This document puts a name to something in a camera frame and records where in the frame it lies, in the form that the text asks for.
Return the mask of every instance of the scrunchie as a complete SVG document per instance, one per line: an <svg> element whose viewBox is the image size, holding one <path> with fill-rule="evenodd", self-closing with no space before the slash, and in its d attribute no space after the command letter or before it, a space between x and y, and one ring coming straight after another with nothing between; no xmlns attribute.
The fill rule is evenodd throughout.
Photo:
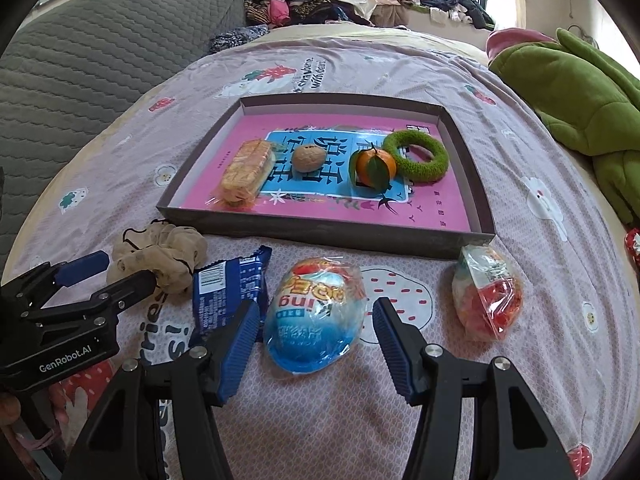
<svg viewBox="0 0 640 480"><path fill-rule="evenodd" d="M400 155L398 148L411 144L431 152L429 162L415 162ZM444 145L434 137L418 130L398 130L385 137L382 149L389 152L398 165L398 172L413 182L436 182L449 169L449 154Z"/></svg>

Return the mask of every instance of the walnut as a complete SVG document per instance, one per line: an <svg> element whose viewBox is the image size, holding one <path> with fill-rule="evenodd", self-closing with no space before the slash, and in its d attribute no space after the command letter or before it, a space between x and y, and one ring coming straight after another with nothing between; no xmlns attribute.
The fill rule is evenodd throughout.
<svg viewBox="0 0 640 480"><path fill-rule="evenodd" d="M298 146L291 157L293 169L300 173L311 173L322 168L326 160L326 151L315 144Z"/></svg>

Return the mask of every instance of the barcode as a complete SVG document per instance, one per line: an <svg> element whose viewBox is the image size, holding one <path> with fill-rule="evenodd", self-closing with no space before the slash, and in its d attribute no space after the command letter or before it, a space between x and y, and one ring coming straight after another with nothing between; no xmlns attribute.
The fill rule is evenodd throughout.
<svg viewBox="0 0 640 480"><path fill-rule="evenodd" d="M200 294L207 294L208 292L215 292L216 290L225 288L225 267L226 262L220 262L210 269L201 270L199 272L198 279Z"/></svg>

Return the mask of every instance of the beige scrunchie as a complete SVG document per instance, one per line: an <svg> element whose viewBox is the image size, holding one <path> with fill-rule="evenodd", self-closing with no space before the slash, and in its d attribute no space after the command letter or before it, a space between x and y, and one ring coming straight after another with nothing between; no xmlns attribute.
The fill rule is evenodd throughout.
<svg viewBox="0 0 640 480"><path fill-rule="evenodd" d="M167 294L182 292L193 280L193 269L207 260L207 241L193 227L154 220L143 231L127 229L113 246L107 284L139 270L151 270Z"/></svg>

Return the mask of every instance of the red candy bag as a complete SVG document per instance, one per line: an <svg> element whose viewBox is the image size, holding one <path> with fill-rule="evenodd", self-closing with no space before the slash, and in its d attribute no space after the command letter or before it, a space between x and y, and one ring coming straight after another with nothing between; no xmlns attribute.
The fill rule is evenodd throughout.
<svg viewBox="0 0 640 480"><path fill-rule="evenodd" d="M625 247L640 269L640 229L631 229L625 237Z"/></svg>
<svg viewBox="0 0 640 480"><path fill-rule="evenodd" d="M453 303L469 339L504 341L522 306L522 284L500 254L466 246L452 284Z"/></svg>

